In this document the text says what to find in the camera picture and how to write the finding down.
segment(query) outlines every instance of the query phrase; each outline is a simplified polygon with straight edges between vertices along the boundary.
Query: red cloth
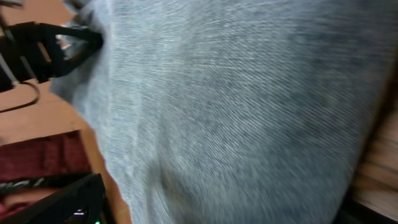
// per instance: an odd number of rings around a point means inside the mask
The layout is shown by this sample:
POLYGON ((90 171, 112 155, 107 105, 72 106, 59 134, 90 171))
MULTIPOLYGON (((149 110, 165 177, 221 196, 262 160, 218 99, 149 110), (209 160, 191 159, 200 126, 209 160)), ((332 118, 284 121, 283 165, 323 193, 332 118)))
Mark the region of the red cloth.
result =
POLYGON ((89 172, 78 131, 0 147, 0 183, 19 178, 89 172))

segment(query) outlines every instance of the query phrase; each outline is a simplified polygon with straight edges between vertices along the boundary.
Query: wire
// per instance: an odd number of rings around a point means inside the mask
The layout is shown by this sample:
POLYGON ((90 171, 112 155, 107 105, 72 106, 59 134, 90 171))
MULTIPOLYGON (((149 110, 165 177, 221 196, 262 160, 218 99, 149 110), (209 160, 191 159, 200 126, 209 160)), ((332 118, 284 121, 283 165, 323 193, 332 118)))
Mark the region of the wire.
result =
POLYGON ((8 108, 8 109, 5 109, 5 110, 0 110, 0 113, 5 113, 5 112, 9 112, 9 111, 25 108, 27 106, 32 106, 32 105, 36 104, 39 101, 39 99, 40 99, 40 90, 39 90, 39 88, 37 88, 37 86, 35 86, 35 85, 33 85, 33 84, 29 83, 29 82, 21 82, 21 85, 29 85, 30 87, 32 87, 35 90, 35 92, 36 92, 36 98, 34 100, 32 100, 31 102, 29 102, 29 103, 25 103, 23 105, 15 106, 15 107, 8 108))

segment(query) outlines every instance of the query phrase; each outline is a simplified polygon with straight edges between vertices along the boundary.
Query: black cable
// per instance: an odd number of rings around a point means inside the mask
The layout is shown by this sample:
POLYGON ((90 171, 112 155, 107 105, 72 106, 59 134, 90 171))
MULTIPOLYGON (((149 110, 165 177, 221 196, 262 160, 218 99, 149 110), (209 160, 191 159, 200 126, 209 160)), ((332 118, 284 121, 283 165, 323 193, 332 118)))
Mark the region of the black cable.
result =
POLYGON ((33 84, 29 83, 29 82, 21 82, 21 84, 22 85, 29 85, 30 87, 32 87, 35 90, 35 92, 36 92, 36 98, 34 100, 32 100, 31 102, 29 102, 29 103, 26 103, 26 104, 23 104, 23 105, 19 105, 19 106, 15 106, 15 107, 12 107, 12 108, 8 108, 8 109, 5 109, 5 110, 0 110, 0 113, 5 113, 5 112, 9 112, 9 111, 25 108, 27 106, 32 106, 32 105, 34 105, 34 104, 36 104, 38 102, 38 100, 40 99, 40 90, 39 90, 39 88, 37 88, 37 86, 35 86, 35 85, 33 85, 33 84))

